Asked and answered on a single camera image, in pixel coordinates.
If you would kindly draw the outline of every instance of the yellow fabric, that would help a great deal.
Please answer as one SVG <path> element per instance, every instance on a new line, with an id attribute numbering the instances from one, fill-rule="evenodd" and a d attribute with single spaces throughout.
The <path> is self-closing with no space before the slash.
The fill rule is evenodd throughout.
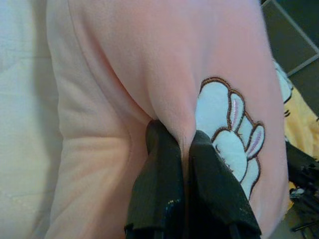
<path id="1" fill-rule="evenodd" d="M 296 88 L 292 89 L 292 96 L 285 103 L 285 115 L 288 141 L 304 153 L 319 159 L 319 120 Z"/>

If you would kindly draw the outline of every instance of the yellow blanket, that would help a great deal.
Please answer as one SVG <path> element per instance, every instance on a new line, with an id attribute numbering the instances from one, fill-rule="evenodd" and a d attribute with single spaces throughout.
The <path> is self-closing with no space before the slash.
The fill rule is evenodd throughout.
<path id="1" fill-rule="evenodd" d="M 318 160 L 319 118 L 276 62 L 275 66 L 285 103 L 285 136 L 290 144 Z"/>

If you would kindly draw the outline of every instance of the rabbit ear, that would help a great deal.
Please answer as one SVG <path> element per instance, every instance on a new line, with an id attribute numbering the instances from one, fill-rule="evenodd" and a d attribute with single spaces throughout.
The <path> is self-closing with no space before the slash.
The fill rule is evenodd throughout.
<path id="1" fill-rule="evenodd" d="M 248 147 L 246 150 L 246 155 L 248 160 L 255 157 L 259 153 L 261 147 L 263 146 L 264 140 L 265 140 L 264 126 L 261 124 L 258 124 L 251 133 Z"/>
<path id="2" fill-rule="evenodd" d="M 237 131 L 243 119 L 245 104 L 237 93 L 230 94 L 230 110 L 228 112 L 228 127 Z"/>

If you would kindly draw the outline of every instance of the cartoon character print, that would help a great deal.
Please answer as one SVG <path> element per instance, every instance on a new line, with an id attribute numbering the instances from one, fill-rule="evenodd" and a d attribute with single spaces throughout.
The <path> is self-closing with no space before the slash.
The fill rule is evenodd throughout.
<path id="1" fill-rule="evenodd" d="M 281 66 L 276 62 L 273 61 L 277 73 L 277 78 L 280 85 L 281 95 L 283 97 L 284 104 L 287 103 L 290 98 L 292 97 L 294 86 L 292 82 L 288 79 L 286 73 L 281 68 Z"/>
<path id="2" fill-rule="evenodd" d="M 211 137 L 219 157 L 249 198 L 260 175 L 257 155 L 265 139 L 264 125 L 254 123 L 242 95 L 216 77 L 202 82 L 195 116 L 197 129 Z"/>

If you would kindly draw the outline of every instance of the black object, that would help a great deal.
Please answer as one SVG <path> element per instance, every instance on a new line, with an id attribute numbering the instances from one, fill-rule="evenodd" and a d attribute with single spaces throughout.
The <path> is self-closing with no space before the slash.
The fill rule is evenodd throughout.
<path id="1" fill-rule="evenodd" d="M 181 239 L 185 197 L 180 148 L 159 120 L 148 125 L 146 142 L 149 157 L 133 187 L 126 239 Z"/>
<path id="2" fill-rule="evenodd" d="M 319 163 L 286 142 L 289 180 L 302 188 L 319 189 Z"/>
<path id="3" fill-rule="evenodd" d="M 135 181 L 126 239 L 181 239 L 184 188 L 181 152 L 159 121 L 148 125 L 149 157 Z M 190 152 L 190 239 L 259 239 L 260 229 L 240 183 L 197 131 Z"/>
<path id="4" fill-rule="evenodd" d="M 289 180 L 297 189 L 290 191 L 290 199 L 304 225 L 293 231 L 309 228 L 314 238 L 319 238 L 319 163 L 314 158 L 286 142 Z"/>
<path id="5" fill-rule="evenodd" d="M 240 183 L 197 131 L 189 151 L 189 238 L 259 239 L 261 231 Z"/>

